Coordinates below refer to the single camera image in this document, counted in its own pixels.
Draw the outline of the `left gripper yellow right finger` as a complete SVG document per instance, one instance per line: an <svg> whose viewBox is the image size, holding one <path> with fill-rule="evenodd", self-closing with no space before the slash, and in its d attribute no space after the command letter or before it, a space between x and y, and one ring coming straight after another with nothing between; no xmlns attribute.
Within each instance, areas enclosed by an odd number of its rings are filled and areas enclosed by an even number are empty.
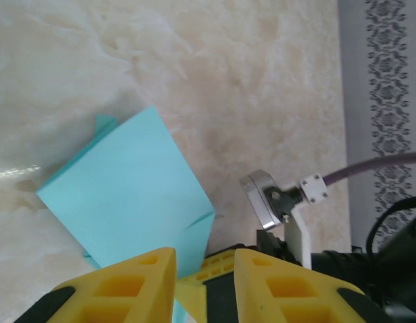
<svg viewBox="0 0 416 323"><path fill-rule="evenodd" d="M239 322L391 322L355 285L250 249L234 284Z"/></svg>

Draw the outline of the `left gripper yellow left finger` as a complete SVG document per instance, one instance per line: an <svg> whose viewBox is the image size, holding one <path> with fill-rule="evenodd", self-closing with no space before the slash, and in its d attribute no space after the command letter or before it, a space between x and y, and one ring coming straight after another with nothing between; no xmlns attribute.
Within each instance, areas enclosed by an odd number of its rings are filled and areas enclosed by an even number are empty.
<svg viewBox="0 0 416 323"><path fill-rule="evenodd" d="M160 248L65 281L18 322L171 322L176 252Z"/></svg>

